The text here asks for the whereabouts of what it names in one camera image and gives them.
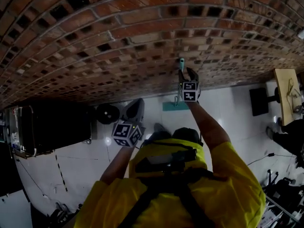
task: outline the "white floor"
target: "white floor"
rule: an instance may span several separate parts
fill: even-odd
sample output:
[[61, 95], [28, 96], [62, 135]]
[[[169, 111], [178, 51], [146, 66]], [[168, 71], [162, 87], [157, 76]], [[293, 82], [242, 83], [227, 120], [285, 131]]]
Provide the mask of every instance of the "white floor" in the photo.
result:
[[[268, 95], [273, 95], [276, 83], [202, 91], [199, 99], [202, 107], [227, 131], [236, 151], [245, 163], [250, 163], [269, 153], [291, 155], [265, 135], [267, 124], [281, 115], [280, 105], [272, 102], [269, 105], [268, 114], [252, 116], [249, 89], [260, 86], [267, 86]], [[163, 112], [162, 102], [166, 101], [174, 101], [174, 95], [145, 99], [143, 122], [146, 127], [145, 135], [153, 132], [154, 123], [161, 123], [172, 132], [181, 127], [198, 130], [189, 110]], [[109, 143], [112, 125], [97, 123], [97, 130], [97, 139], [92, 140], [91, 145], [78, 143], [58, 149], [49, 155], [27, 160], [20, 158], [23, 166], [42, 191], [38, 189], [20, 162], [16, 162], [26, 192], [33, 205], [41, 212], [50, 215], [57, 201], [66, 204], [72, 211], [76, 210], [78, 204], [86, 199], [93, 183], [100, 178], [115, 157], [120, 147], [114, 141]], [[208, 148], [204, 146], [204, 150], [208, 168], [212, 169]], [[68, 192], [64, 188], [55, 154], [58, 157]], [[295, 169], [294, 162], [295, 159], [291, 157], [266, 157], [251, 164], [250, 168], [261, 183], [265, 182], [266, 172], [271, 169], [273, 173], [279, 172], [279, 179], [290, 177], [297, 179], [300, 184], [299, 182], [303, 182], [304, 170]]]

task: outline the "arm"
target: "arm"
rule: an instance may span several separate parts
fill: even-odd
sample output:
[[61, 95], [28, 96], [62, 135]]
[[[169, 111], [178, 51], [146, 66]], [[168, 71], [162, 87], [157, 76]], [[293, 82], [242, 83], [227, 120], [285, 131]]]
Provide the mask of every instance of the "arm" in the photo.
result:
[[100, 178], [100, 181], [110, 185], [116, 178], [123, 179], [134, 147], [122, 147]]
[[187, 105], [210, 151], [221, 143], [230, 142], [226, 131], [198, 103], [187, 102]]

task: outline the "person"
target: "person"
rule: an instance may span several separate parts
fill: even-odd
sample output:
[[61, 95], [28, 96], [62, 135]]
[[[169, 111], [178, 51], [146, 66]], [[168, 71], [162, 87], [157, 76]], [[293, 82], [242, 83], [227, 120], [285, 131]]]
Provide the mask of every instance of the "person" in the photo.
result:
[[69, 227], [257, 227], [266, 202], [259, 182], [218, 122], [198, 103], [187, 105], [210, 150], [213, 173], [195, 130], [171, 136], [156, 124], [131, 161], [134, 147], [120, 149]]
[[297, 156], [298, 166], [304, 168], [303, 153], [304, 153], [304, 139], [302, 132], [304, 129], [304, 120], [298, 119], [292, 121], [286, 126], [282, 126], [282, 119], [278, 118], [278, 125], [281, 127], [283, 133], [275, 131], [275, 128], [266, 127], [266, 135], [286, 149], [291, 154]]

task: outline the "yellow jacket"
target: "yellow jacket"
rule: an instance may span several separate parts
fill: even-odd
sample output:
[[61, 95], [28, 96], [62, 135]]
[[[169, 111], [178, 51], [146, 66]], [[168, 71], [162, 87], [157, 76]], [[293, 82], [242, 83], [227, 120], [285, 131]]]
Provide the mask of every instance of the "yellow jacket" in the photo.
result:
[[[185, 169], [207, 168], [200, 145], [178, 139], [156, 142], [181, 143], [197, 149], [197, 159], [186, 162]], [[115, 228], [147, 187], [136, 177], [161, 176], [162, 172], [135, 173], [134, 166], [143, 158], [184, 151], [182, 147], [150, 144], [142, 147], [130, 161], [127, 179], [111, 185], [97, 181], [76, 218], [75, 228]], [[265, 208], [265, 194], [257, 179], [233, 149], [225, 142], [211, 151], [213, 173], [223, 180], [200, 178], [190, 183], [192, 196], [217, 228], [256, 228]], [[162, 193], [150, 202], [133, 225], [134, 228], [193, 227], [190, 214], [179, 197]]]

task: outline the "wooden board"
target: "wooden board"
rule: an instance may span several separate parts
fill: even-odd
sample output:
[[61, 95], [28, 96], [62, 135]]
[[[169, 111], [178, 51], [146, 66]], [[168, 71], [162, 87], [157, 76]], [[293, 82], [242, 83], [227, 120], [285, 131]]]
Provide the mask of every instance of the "wooden board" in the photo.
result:
[[[277, 82], [277, 87], [279, 90], [280, 100], [281, 100], [281, 111], [282, 111], [282, 120], [283, 126], [290, 124], [294, 121], [293, 112], [290, 107], [290, 104], [287, 101], [287, 92], [289, 87], [289, 79], [292, 79], [294, 82], [294, 89], [300, 92], [298, 80], [294, 69], [275, 69], [275, 79]], [[289, 102], [293, 101], [294, 106], [301, 105], [301, 97], [288, 98]]]

